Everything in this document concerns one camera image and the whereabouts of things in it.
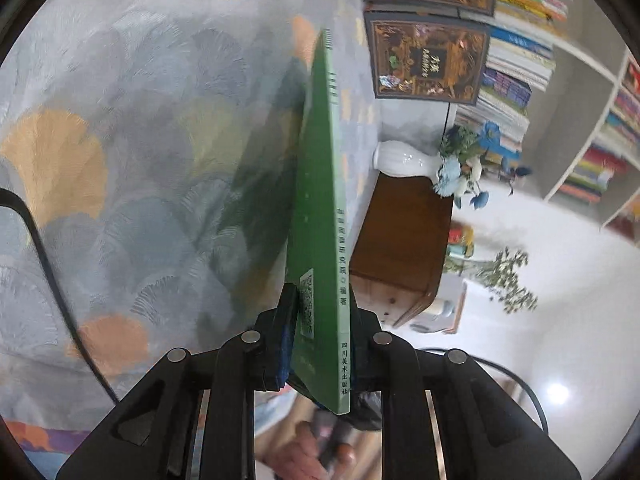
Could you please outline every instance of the ceramic vase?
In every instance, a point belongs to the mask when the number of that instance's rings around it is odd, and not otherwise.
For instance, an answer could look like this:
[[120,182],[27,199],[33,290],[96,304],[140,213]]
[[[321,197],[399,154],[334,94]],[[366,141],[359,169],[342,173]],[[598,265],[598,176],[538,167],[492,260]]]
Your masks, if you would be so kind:
[[373,167],[388,176],[425,176],[435,184],[441,166],[441,156],[425,155],[399,140],[379,142],[373,153]]

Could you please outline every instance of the green book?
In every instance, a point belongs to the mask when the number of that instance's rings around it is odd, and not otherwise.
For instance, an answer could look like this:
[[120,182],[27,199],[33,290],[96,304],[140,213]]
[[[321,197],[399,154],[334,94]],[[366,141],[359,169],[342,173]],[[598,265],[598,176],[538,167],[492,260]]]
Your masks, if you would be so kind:
[[316,44],[298,143],[287,281],[299,286],[301,298],[293,371],[318,402],[341,415],[350,409],[349,263],[331,52],[331,35],[324,30]]

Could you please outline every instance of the wooden cabinet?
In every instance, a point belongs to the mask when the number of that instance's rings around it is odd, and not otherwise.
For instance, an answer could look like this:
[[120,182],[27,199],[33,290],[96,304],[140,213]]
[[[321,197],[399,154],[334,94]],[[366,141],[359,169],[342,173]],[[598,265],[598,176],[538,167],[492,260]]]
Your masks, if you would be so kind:
[[358,306],[398,327],[436,297],[447,250],[453,199],[426,177],[380,174],[350,274]]

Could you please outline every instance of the patterned fabric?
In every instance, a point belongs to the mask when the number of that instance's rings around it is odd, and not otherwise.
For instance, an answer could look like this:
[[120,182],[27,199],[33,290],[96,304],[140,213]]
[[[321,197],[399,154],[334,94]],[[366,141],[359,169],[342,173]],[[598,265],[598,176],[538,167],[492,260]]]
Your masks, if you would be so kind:
[[[48,0],[0,68],[0,186],[29,205],[122,397],[275,305],[316,35],[334,36],[349,228],[378,140],[361,0]],[[70,452],[110,409],[0,210],[0,413]]]

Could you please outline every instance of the red book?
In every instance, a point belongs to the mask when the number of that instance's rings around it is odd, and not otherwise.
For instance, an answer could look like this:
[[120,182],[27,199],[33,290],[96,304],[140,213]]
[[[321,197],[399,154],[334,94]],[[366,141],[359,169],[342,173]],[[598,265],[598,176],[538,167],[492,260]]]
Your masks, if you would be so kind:
[[591,164],[602,166],[617,173],[626,173],[627,166],[624,160],[617,158],[611,153],[603,152],[595,146],[590,146],[582,158]]
[[596,203],[600,201],[600,197],[596,194],[589,193],[588,191],[572,186],[571,184],[562,184],[562,186],[560,186],[560,191],[567,195],[575,196],[580,200],[585,200],[586,202]]

